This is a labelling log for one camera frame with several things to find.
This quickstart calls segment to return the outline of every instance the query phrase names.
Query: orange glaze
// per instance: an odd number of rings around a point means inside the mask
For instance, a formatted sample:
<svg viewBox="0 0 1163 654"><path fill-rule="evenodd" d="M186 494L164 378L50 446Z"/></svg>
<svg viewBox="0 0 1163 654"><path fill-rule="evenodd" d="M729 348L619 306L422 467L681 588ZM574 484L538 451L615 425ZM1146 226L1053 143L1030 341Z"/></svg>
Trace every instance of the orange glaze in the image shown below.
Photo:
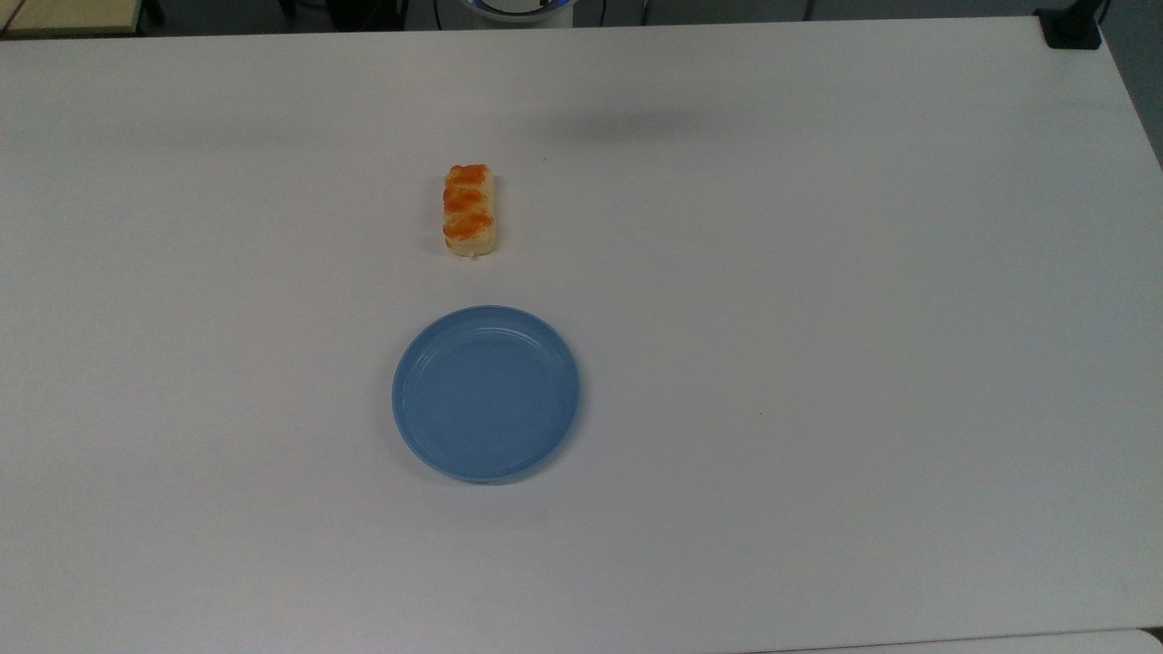
<svg viewBox="0 0 1163 654"><path fill-rule="evenodd" d="M452 170L448 173L447 184L480 186L485 183L486 170L488 170L488 168L485 164L454 165Z"/></svg>
<svg viewBox="0 0 1163 654"><path fill-rule="evenodd" d="M494 225L480 187L488 176L485 164L455 165L444 179L444 242L471 241Z"/></svg>
<svg viewBox="0 0 1163 654"><path fill-rule="evenodd" d="M484 201L484 193L476 189L444 189L445 213L468 213Z"/></svg>
<svg viewBox="0 0 1163 654"><path fill-rule="evenodd" d="M456 222L444 226L444 236L457 241L476 239L481 232L493 226L493 219L483 212L461 216Z"/></svg>

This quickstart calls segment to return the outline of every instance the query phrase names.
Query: wooden surface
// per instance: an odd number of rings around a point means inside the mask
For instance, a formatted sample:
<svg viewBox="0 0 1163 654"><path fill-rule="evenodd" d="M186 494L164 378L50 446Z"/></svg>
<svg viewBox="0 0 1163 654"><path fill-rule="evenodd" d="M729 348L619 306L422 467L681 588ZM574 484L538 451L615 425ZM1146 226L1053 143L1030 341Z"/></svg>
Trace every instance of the wooden surface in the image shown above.
<svg viewBox="0 0 1163 654"><path fill-rule="evenodd" d="M8 36L131 34L141 0L24 0Z"/></svg>
<svg viewBox="0 0 1163 654"><path fill-rule="evenodd" d="M1163 621L1163 175L1033 17L0 48L0 652L706 654ZM452 164L499 243L441 237ZM419 462L437 318L577 356Z"/></svg>

